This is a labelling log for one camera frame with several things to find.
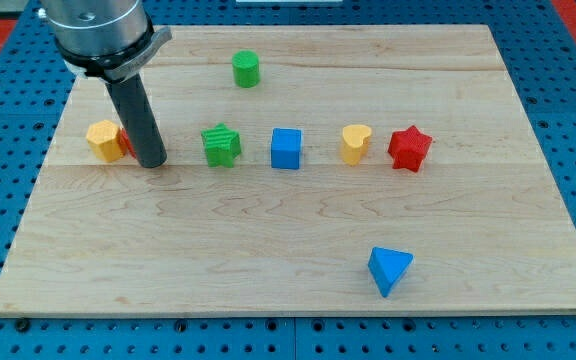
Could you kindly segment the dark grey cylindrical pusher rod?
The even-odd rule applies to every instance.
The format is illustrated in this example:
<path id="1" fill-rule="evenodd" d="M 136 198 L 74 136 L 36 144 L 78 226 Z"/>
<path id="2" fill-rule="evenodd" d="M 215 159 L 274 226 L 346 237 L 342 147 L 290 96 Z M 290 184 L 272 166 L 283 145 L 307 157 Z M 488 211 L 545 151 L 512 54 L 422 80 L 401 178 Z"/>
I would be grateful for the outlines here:
<path id="1" fill-rule="evenodd" d="M 163 165 L 167 152 L 140 75 L 106 88 L 138 163 L 144 168 Z"/>

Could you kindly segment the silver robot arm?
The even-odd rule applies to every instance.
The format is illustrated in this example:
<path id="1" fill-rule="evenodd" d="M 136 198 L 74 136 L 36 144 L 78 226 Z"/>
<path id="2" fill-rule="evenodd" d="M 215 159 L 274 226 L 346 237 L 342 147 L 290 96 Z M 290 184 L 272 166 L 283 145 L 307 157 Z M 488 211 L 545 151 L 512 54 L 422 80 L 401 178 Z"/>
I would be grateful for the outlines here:
<path id="1" fill-rule="evenodd" d="M 141 69 L 173 38 L 155 28 L 141 0 L 42 0 L 40 16 L 53 29 L 67 67 L 105 83 L 138 163 L 164 164 L 167 152 Z"/>

